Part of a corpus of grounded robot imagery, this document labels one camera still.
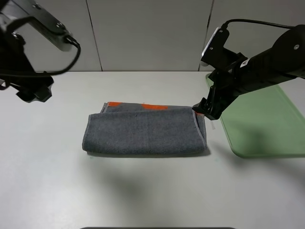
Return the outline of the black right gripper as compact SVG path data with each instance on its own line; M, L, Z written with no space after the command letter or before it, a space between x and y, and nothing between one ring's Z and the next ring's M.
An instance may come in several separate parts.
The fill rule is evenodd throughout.
M274 57L258 54L247 59L242 54L226 54L227 65L214 69L209 79L208 98L192 110L210 120L218 120L223 111L240 95L274 85Z

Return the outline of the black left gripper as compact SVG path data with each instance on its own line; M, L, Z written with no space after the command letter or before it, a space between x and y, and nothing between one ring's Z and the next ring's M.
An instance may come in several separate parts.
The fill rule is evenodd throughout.
M0 89L11 86L18 90L16 95L24 102L44 103L52 97L54 80L50 75L38 76L34 71L24 53L25 40L14 34L20 27L13 21L0 29Z

